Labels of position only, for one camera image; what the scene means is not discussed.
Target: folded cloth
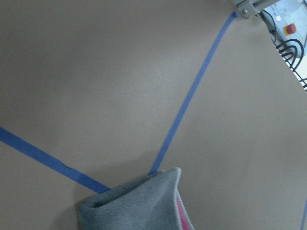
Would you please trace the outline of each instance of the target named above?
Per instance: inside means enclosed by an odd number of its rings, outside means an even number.
[[[79,205],[83,230],[194,230],[174,168],[91,197]]]

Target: bolt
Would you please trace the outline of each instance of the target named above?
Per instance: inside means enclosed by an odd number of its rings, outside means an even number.
[[[247,9],[243,9],[242,10],[242,14],[247,14],[248,13],[248,10]]]

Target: gray fabric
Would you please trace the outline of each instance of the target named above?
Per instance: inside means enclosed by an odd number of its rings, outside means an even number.
[[[177,208],[180,173],[179,168],[159,172],[87,199],[79,205],[82,229],[182,230]]]

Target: blue tape strip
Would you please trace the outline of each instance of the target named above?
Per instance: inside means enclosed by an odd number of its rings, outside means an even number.
[[[226,31],[227,31],[228,27],[230,26],[230,24],[232,23],[232,21],[234,20],[234,18],[236,18],[238,16],[239,15],[236,12],[233,12],[229,16],[229,18],[227,19],[227,21],[225,22],[223,27],[221,28],[219,34],[217,35],[217,37],[216,37],[208,55],[207,55],[204,63],[201,66],[200,71],[198,72],[198,74],[197,74],[197,76],[196,76],[196,78],[195,78],[195,80],[194,80],[194,82],[193,82],[193,84],[192,84],[192,86],[191,86],[191,88],[190,88],[190,90],[189,90],[189,92],[188,92],[188,94],[187,94],[187,96],[186,96],[186,98],[185,98],[185,100],[184,100],[184,102],[183,102],[183,104],[182,104],[182,106],[181,106],[181,108],[180,108],[180,110],[179,110],[179,112],[178,112],[169,132],[168,132],[168,134],[167,134],[167,136],[166,136],[166,139],[165,139],[165,141],[164,141],[164,143],[163,143],[163,145],[162,145],[162,147],[161,147],[161,149],[158,153],[157,158],[155,159],[155,162],[153,163],[153,166],[152,166],[152,168],[149,172],[149,175],[154,174],[158,171],[158,169],[159,169],[159,167],[160,167],[160,165],[163,161],[163,158],[164,158],[164,156],[165,156],[165,154],[168,150],[168,147],[170,146],[170,144],[171,144],[171,142],[172,142],[172,140],[175,136],[175,133],[176,133],[176,131],[177,131],[179,125],[180,125],[180,122],[181,122],[181,120],[182,120],[182,118],[183,118],[183,116],[184,116],[184,114],[185,114],[185,112],[186,112],[186,110],[189,106],[189,103],[191,102],[191,100],[194,96],[194,93],[197,90],[197,88],[198,88],[198,86],[201,82],[201,79],[204,76],[204,74],[205,74],[205,72],[206,72],[206,70],[207,70],[207,68],[208,68],[208,66],[211,62],[211,59],[214,56],[214,53],[216,52],[216,49],[218,48],[224,34],[226,33]]]
[[[19,137],[1,127],[0,141],[97,193],[103,193],[110,190],[108,187],[104,186],[98,181],[88,177],[78,170],[67,167],[58,159],[50,156],[49,154],[43,152],[42,150],[36,148],[35,146],[20,139]]]
[[[304,214],[303,214],[303,219],[302,219],[302,224],[301,224],[300,230],[304,230],[304,228],[305,228],[306,217],[307,217],[307,199],[306,199],[306,203],[305,203]]]

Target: blue tape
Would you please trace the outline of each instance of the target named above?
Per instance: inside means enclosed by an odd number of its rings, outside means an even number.
[[[21,138],[15,136],[14,134],[1,127],[0,141],[97,193],[103,193],[110,190],[110,188],[104,186],[98,181],[88,177],[78,170],[67,167],[58,159],[50,156],[49,154],[43,152],[42,150],[36,148],[35,146],[29,144],[28,142],[22,140]]]
[[[303,219],[302,219],[302,224],[301,224],[300,230],[304,230],[304,228],[305,228],[306,217],[307,217],[307,199],[306,199],[306,203],[305,203],[304,214],[303,214]]]
[[[228,27],[230,26],[230,24],[232,23],[232,21],[234,20],[234,18],[236,18],[238,16],[239,15],[236,12],[233,12],[229,16],[229,18],[227,19],[227,21],[225,22],[223,27],[221,28],[219,34],[217,35],[217,37],[216,37],[208,55],[207,55],[204,63],[201,66],[200,71],[198,72],[198,74],[197,74],[197,76],[196,76],[196,78],[195,78],[195,80],[194,80],[194,82],[193,82],[193,84],[192,84],[192,86],[191,86],[191,88],[190,88],[190,90],[189,90],[189,92],[188,92],[188,94],[187,94],[187,96],[186,96],[186,98],[185,98],[185,100],[184,100],[184,102],[183,102],[183,104],[182,104],[182,106],[181,106],[181,108],[180,108],[180,110],[179,110],[179,112],[178,112],[169,132],[168,132],[168,134],[167,134],[167,136],[166,136],[166,139],[164,140],[164,143],[163,143],[163,145],[162,145],[162,147],[161,147],[161,149],[158,153],[157,158],[155,159],[155,162],[153,163],[153,166],[152,166],[152,168],[149,172],[149,175],[154,174],[158,171],[158,169],[159,169],[159,167],[160,167],[160,165],[163,161],[163,158],[164,158],[164,156],[165,156],[165,154],[168,150],[168,147],[170,146],[170,144],[171,144],[171,142],[172,142],[172,140],[175,136],[175,133],[176,133],[176,131],[177,131],[179,125],[180,125],[180,122],[181,122],[181,120],[182,120],[182,118],[183,118],[183,116],[184,116],[193,96],[194,96],[194,93],[197,90],[197,88],[198,88],[198,86],[201,82],[201,79],[204,76],[204,74],[205,74],[205,72],[206,72],[206,70],[207,70],[207,68],[210,64],[212,57],[214,56],[214,53],[216,52],[216,49],[218,48],[224,34],[226,33],[226,31],[227,31]]]

